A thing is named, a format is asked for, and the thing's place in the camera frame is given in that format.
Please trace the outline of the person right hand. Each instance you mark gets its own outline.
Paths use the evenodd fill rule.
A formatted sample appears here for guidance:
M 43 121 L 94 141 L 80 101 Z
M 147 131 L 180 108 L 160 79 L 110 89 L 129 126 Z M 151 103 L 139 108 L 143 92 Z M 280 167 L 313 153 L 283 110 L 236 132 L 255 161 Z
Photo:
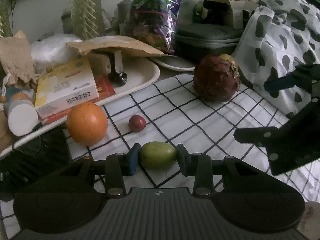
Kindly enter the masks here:
M 305 211 L 297 230 L 307 239 L 320 238 L 320 204 L 318 202 L 306 202 Z

